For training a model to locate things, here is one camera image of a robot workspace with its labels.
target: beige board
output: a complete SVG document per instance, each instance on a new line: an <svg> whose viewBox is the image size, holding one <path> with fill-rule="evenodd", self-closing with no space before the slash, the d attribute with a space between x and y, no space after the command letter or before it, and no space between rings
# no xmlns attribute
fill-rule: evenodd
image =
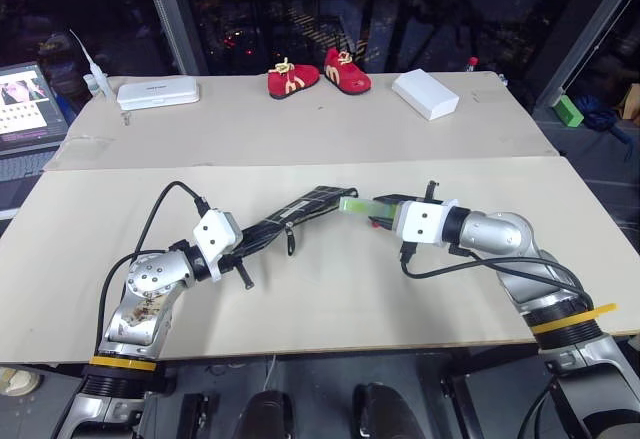
<svg viewBox="0 0 640 439"><path fill-rule="evenodd" d="M0 239L0 362L86 361L96 307L111 265L131 252L160 190L180 179L247 227L316 185L357 186L361 197L422 194L462 206L513 211L533 225L541 247L570 267L611 332L640 329L640 259L561 157L345 164L47 172ZM192 201L173 191L147 247L190 238ZM256 287L237 274L188 290L175 308L162 357L495 344L531 335L493 272L481 268L414 281L400 272L400 240L364 218L332 213L245 261ZM461 261L421 246L411 263L426 271ZM107 311L116 306L124 271Z"/></svg>
<svg viewBox="0 0 640 439"><path fill-rule="evenodd" d="M91 100L48 170L290 165L474 157L553 156L553 146L491 72L435 73L460 96L428 122L391 90L397 74L347 96L326 79L277 101L267 77L198 77L200 101L132 111ZM150 78L115 78L123 83Z"/></svg>

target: shoelace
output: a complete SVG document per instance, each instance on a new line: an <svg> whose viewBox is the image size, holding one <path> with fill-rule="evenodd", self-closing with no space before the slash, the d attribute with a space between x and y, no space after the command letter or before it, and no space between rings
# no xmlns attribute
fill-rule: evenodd
<svg viewBox="0 0 640 439"><path fill-rule="evenodd" d="M338 54L338 63L341 66L344 66L345 64L349 64L350 62L351 62L351 54L345 51L342 51L340 54Z"/></svg>
<svg viewBox="0 0 640 439"><path fill-rule="evenodd" d="M289 62L289 58L285 57L284 62L276 64L275 69L269 69L269 72L278 72L280 74L286 74L289 71L295 69L295 66Z"/></svg>

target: laptop keyboard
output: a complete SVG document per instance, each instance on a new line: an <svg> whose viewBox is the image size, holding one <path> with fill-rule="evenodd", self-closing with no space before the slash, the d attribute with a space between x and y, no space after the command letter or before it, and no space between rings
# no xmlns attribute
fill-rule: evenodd
<svg viewBox="0 0 640 439"><path fill-rule="evenodd" d="M44 151L0 159L0 182L40 174L55 152Z"/></svg>

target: white cable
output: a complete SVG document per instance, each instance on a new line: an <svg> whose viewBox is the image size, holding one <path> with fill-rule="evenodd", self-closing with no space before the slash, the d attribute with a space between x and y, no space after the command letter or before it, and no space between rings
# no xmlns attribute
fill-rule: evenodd
<svg viewBox="0 0 640 439"><path fill-rule="evenodd" d="M113 90L111 89L111 86L109 85L109 81L107 80L107 76L104 75L104 73L102 72L102 69L100 69L100 66L98 66L95 62L93 62L93 59L91 59L91 56L89 55L89 53L85 49L84 44L82 44L82 41L76 35L76 33L73 32L71 29L69 29L69 32L71 34L73 34L73 37L75 37L76 40L78 41L78 44L80 44L80 47L82 48L82 52L84 53L85 57L87 58L87 62L89 62L89 70L91 71L91 74L93 74L93 77L95 78L95 80L98 83L98 86L100 87L102 92L104 92L105 97L107 99L109 99L109 100L115 100L116 96L113 93Z"/></svg>
<svg viewBox="0 0 640 439"><path fill-rule="evenodd" d="M264 386L262 387L263 391L267 390L267 386L269 385L269 379L271 379L271 373L276 365L276 355L273 355L273 359L271 359L271 366L269 367L269 372L267 372L267 378L264 380Z"/></svg>

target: laptop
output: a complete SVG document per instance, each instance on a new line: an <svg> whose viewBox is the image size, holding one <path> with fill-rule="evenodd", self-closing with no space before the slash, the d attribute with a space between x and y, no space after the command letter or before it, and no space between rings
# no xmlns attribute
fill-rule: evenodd
<svg viewBox="0 0 640 439"><path fill-rule="evenodd" d="M37 63L0 68L0 221L15 215L67 130Z"/></svg>

